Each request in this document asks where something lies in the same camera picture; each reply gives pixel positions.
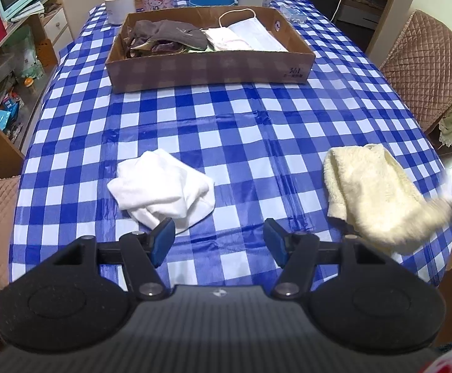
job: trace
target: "table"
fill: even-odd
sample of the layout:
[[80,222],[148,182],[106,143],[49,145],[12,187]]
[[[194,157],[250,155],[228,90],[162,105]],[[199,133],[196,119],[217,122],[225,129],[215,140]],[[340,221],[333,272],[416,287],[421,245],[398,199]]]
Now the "table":
[[[189,0],[177,0],[187,5]],[[84,234],[114,241],[145,230],[118,210],[106,184],[119,161],[165,149],[215,181],[216,208],[178,235],[158,272],[165,284],[261,284],[280,274],[262,239],[273,217],[287,231],[339,241],[326,218],[322,161],[331,147],[383,143],[425,197],[443,166],[410,111],[366,56],[306,0],[295,28],[316,53],[306,85],[227,84],[113,94],[105,60],[117,27],[98,6],[62,52],[22,172],[10,249],[17,279]],[[406,268],[438,285],[452,226]],[[125,282],[121,267],[103,276]],[[318,268],[315,284],[337,273]]]

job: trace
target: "yellow towel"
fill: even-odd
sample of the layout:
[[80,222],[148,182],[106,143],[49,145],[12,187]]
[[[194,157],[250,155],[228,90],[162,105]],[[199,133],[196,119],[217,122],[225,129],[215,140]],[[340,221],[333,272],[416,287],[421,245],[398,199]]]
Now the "yellow towel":
[[328,216],[352,225],[381,251],[413,253],[452,219],[452,202],[424,200],[381,144],[332,148],[324,160]]

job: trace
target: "metal screw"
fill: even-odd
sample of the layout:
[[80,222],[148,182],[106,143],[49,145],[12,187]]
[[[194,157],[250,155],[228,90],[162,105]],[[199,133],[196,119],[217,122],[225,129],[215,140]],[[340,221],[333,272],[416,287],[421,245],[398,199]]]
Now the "metal screw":
[[298,285],[296,285],[295,283],[283,282],[277,284],[276,287],[274,288],[274,291],[280,296],[289,297],[293,296],[294,294],[297,294],[300,291],[300,289]]
[[164,291],[161,284],[158,283],[145,283],[139,287],[139,292],[144,296],[157,296]]

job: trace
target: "blue and white checkered tablecloth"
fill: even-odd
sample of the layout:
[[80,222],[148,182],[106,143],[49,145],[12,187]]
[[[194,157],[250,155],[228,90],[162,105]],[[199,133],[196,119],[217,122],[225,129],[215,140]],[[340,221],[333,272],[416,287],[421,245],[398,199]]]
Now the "blue and white checkered tablecloth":
[[[331,147],[383,143],[425,197],[443,166],[410,111],[366,56],[306,0],[295,26],[316,53],[306,85],[219,84],[114,94],[105,60],[118,32],[103,6],[62,52],[23,167],[11,278],[84,234],[114,241],[145,227],[119,211],[106,184],[119,161],[162,148],[215,181],[216,208],[175,239],[158,272],[167,285],[262,284],[280,274],[262,239],[273,217],[287,231],[338,241],[327,220],[322,161]],[[177,0],[186,5],[188,0]],[[434,284],[452,226],[396,260]],[[121,267],[103,276],[125,286]],[[316,272],[316,283],[337,273]]]

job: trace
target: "gray ribbed surface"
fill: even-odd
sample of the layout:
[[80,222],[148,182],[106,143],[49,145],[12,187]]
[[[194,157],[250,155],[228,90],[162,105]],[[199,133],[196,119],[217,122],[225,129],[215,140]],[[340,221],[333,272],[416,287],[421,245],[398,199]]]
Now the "gray ribbed surface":
[[166,300],[141,303],[116,335],[83,351],[45,356],[8,348],[0,373],[417,373],[436,357],[429,349],[358,354],[319,334],[295,303],[272,300],[259,286],[223,289],[218,297],[217,288],[178,286]]

